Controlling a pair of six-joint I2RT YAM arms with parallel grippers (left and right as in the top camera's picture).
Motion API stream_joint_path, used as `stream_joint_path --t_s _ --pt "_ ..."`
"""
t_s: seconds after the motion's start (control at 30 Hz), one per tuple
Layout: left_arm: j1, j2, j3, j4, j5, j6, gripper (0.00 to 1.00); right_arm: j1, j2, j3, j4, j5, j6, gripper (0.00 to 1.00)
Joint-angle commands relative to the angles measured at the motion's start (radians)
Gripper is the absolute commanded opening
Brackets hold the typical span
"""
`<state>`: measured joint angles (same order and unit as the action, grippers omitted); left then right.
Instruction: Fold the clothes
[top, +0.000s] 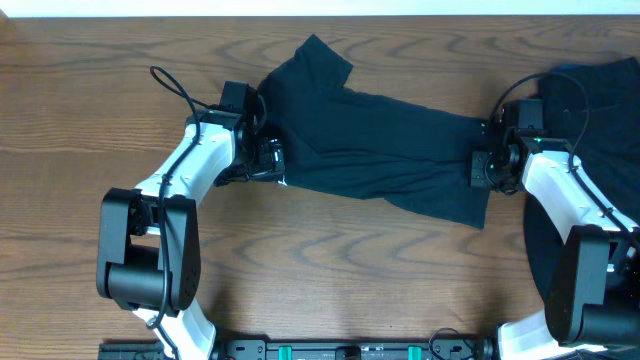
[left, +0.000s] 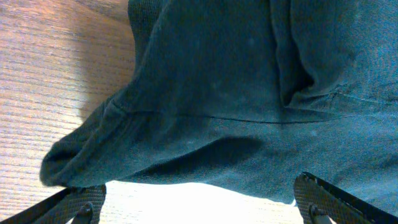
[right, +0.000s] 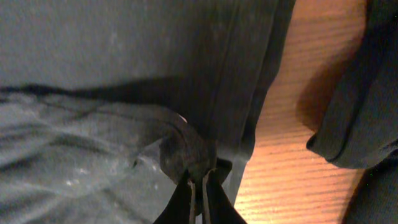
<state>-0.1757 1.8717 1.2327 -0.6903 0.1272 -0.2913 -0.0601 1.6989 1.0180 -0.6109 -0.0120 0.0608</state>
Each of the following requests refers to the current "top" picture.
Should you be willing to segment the dark green t-shirt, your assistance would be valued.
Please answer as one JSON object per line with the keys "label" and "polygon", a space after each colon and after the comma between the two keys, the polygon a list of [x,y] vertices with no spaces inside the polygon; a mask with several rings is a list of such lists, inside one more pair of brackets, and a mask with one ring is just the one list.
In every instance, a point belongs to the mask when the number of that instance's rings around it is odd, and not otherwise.
{"label": "dark green t-shirt", "polygon": [[469,184],[483,120],[356,92],[352,69],[312,35],[259,84],[286,184],[483,228],[489,193]]}

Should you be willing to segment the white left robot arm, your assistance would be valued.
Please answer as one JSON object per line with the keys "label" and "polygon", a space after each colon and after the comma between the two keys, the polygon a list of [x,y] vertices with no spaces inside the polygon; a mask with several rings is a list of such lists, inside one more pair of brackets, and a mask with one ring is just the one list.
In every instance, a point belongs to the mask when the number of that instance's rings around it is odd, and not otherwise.
{"label": "white left robot arm", "polygon": [[201,110],[167,160],[101,204],[96,287],[144,320],[155,343],[105,343],[101,359],[211,359],[216,328],[196,299],[201,275],[197,209],[212,187],[284,176],[282,146],[259,137],[264,114]]}

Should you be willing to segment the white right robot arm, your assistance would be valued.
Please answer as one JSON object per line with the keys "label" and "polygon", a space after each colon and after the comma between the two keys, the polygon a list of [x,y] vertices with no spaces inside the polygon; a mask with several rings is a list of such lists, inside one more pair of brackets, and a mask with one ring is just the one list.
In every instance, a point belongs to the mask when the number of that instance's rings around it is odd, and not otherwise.
{"label": "white right robot arm", "polygon": [[597,188],[575,145],[540,126],[485,125],[470,184],[531,195],[562,240],[542,310],[498,327],[495,359],[561,359],[639,344],[639,226]]}

